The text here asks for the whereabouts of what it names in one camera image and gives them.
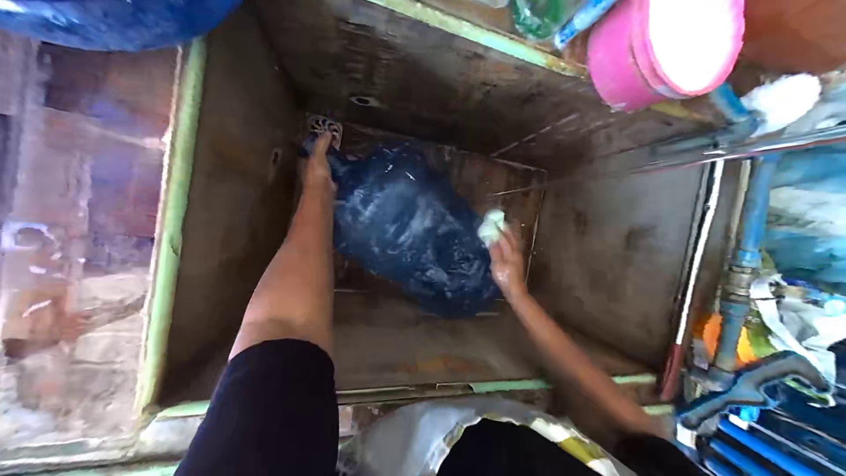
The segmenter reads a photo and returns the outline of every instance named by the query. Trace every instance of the human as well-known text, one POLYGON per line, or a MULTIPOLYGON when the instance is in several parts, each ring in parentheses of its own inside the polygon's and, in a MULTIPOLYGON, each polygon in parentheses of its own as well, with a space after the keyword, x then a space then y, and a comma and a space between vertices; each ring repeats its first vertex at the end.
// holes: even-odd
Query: human
MULTIPOLYGON (((326 158, 331 139, 321 135, 305 163, 288 234, 250 298, 228 364, 177 475, 335 474, 332 207, 337 189, 326 158)), ((531 296, 514 234, 504 230, 490 253, 493 279, 558 381, 593 401, 627 435, 614 456, 637 474, 697 474, 696 465, 660 437, 653 420, 531 296)), ((518 428, 484 422, 465 429, 438 474, 596 474, 532 430, 518 428), (526 465, 527 458, 533 463, 526 465)))

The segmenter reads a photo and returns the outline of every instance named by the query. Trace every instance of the green trim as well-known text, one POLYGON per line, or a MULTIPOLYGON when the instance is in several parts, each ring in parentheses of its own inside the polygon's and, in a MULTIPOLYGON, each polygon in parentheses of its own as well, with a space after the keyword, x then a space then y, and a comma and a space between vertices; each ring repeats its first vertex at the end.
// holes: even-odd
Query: green trim
POLYGON ((651 417, 660 417, 662 415, 671 415, 676 411, 676 407, 667 404, 659 405, 645 405, 643 411, 651 417))
MULTIPOLYGON (((655 374, 615 375, 611 377, 617 385, 651 385, 657 382, 655 374)), ((490 393, 510 390, 543 390, 552 388, 552 384, 540 379, 500 380, 496 382, 470 382, 467 385, 473 393, 490 393)))
MULTIPOLYGON (((612 377, 612 380, 618 385, 650 385, 657 382, 655 374, 634 374, 634 375, 617 375, 612 377)), ((511 391, 511 390, 544 390, 552 388, 552 384, 541 379, 524 379, 524 380, 498 380, 493 382, 466 382, 456 384, 442 384, 443 388, 449 388, 452 385, 468 385, 475 394, 491 393, 497 391, 511 391)), ((412 386, 396 386, 396 387, 382 387, 373 389, 352 389, 352 390, 338 390, 336 393, 339 396, 349 395, 366 395, 369 393, 380 393, 386 391, 399 390, 414 390, 412 386)), ((180 403, 174 407, 165 408, 157 414, 157 418, 183 418, 183 417, 197 417, 206 414, 209 407, 209 401, 188 401, 180 403)))
POLYGON ((617 385, 651 385, 658 382, 655 374, 615 375, 611 377, 617 385))
POLYGON ((103 468, 92 469, 76 469, 73 471, 63 471, 60 473, 52 473, 56 476, 106 476, 109 474, 119 474, 120 476, 171 476, 176 473, 178 464, 164 464, 150 466, 147 468, 121 468, 120 466, 106 466, 103 468))
POLYGON ((187 418, 187 417, 201 417, 206 414, 209 409, 208 400, 203 401, 187 401, 180 403, 173 407, 161 410, 156 418, 187 418))
POLYGON ((135 407, 141 411, 147 409, 157 397, 159 378, 168 351, 176 276, 182 253, 182 223, 188 207, 188 190, 194 165, 194 147, 205 72, 206 40, 199 37, 188 47, 184 73, 179 78, 179 105, 176 125, 173 127, 169 168, 165 170, 167 178, 159 218, 161 228, 159 236, 156 237, 158 246, 156 272, 149 301, 150 321, 147 325, 144 362, 139 373, 135 399, 135 407))
POLYGON ((563 59, 543 52, 539 49, 526 45, 520 40, 515 40, 502 33, 490 31, 469 21, 446 14, 437 8, 431 7, 416 0, 367 0, 395 12, 419 20, 427 25, 434 26, 461 36, 472 42, 479 43, 486 47, 495 49, 501 53, 513 56, 517 59, 542 68, 550 69, 567 76, 584 76, 585 69, 579 65, 570 64, 563 59))
POLYGON ((543 390, 552 388, 552 385, 545 380, 502 380, 498 382, 474 382, 467 384, 473 389, 473 393, 491 393, 493 391, 511 390, 543 390))

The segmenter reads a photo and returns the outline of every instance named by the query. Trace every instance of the black shorts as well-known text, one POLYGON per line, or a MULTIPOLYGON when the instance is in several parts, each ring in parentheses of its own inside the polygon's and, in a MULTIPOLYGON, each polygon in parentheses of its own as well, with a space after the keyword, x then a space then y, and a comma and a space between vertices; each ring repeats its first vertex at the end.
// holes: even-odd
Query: black shorts
POLYGON ((226 369, 176 474, 334 474, 335 367, 305 340, 267 340, 226 369))
MULTIPOLYGON (((235 356, 177 475, 335 474, 335 368, 304 340, 268 340, 235 356)), ((641 476, 698 474, 671 443, 631 435, 615 453, 641 476)), ((483 420, 464 431, 439 476, 596 474, 534 430, 483 420)))

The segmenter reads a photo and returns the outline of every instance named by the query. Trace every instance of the hand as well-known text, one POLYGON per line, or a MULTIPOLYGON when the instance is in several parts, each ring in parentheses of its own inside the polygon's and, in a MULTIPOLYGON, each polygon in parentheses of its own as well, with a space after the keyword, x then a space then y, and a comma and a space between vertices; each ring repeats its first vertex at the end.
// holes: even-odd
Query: hand
POLYGON ((520 241, 508 227, 503 235, 489 248, 491 253, 491 275, 508 301, 528 293, 520 241))
POLYGON ((332 170, 329 168, 329 161, 326 158, 326 150, 332 143, 332 133, 324 132, 315 141, 311 156, 305 162, 303 169, 303 183, 309 185, 329 185, 332 190, 337 190, 335 182, 332 181, 332 170))

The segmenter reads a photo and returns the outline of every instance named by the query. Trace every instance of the pink container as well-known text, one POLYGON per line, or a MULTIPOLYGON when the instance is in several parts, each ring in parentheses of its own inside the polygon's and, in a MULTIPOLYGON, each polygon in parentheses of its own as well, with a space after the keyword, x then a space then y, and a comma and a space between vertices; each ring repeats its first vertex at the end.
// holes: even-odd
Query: pink container
POLYGON ((649 7, 650 0, 621 0, 588 40, 587 67, 594 87, 617 110, 635 111, 665 99, 713 91, 731 73, 743 45, 744 0, 732 0, 730 20, 735 28, 724 63, 704 87, 685 90, 669 79, 656 59, 649 37, 649 7))
POLYGON ((635 4, 621 0, 587 42, 587 69, 602 101, 615 110, 636 111, 667 99, 640 72, 632 48, 635 4))

